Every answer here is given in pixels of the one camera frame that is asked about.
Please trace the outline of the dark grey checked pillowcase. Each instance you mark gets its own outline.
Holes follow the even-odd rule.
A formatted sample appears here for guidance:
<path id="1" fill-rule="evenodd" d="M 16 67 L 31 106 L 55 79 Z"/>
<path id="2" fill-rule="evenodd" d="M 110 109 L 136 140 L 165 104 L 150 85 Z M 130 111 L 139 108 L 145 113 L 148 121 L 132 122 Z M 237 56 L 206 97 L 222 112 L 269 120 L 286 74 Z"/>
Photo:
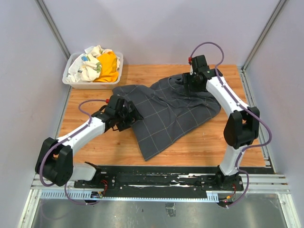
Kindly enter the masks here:
<path id="1" fill-rule="evenodd" d="M 145 161 L 217 116 L 221 110 L 209 92 L 186 95 L 182 75 L 163 78 L 150 87 L 118 86 L 112 92 L 132 101 L 143 117 L 132 125 L 132 130 Z"/>

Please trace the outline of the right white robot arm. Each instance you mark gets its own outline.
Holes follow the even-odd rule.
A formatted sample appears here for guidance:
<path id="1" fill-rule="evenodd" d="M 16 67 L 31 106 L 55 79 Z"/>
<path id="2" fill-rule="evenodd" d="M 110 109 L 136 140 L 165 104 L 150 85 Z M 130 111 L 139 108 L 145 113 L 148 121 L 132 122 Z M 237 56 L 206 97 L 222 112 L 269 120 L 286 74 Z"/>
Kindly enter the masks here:
<path id="1" fill-rule="evenodd" d="M 258 137 L 259 121 L 252 115 L 259 116 L 260 112 L 257 107 L 249 107 L 236 95 L 223 74 L 208 66 L 204 55 L 190 57 L 188 62 L 190 72 L 182 75 L 186 94 L 211 93 L 228 117 L 223 132 L 227 149 L 218 166 L 215 180 L 212 181 L 220 190 L 226 190 L 238 183 L 238 168 L 244 155 L 243 149 Z"/>

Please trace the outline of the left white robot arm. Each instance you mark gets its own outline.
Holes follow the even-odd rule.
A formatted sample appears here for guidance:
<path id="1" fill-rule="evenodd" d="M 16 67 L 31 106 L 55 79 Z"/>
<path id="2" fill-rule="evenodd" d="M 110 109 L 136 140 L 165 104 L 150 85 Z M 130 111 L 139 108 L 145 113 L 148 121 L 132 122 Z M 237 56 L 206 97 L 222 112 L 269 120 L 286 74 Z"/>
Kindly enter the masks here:
<path id="1" fill-rule="evenodd" d="M 88 115 L 88 120 L 72 132 L 57 139 L 48 137 L 42 143 L 35 172 L 45 187 L 66 185 L 69 181 L 85 181 L 91 188 L 102 182 L 101 169 L 90 162 L 76 165 L 76 153 L 94 138 L 108 130 L 123 131 L 135 122 L 143 120 L 132 101 L 118 95 L 104 100 L 98 111 L 90 114 L 79 105 L 79 111 Z"/>

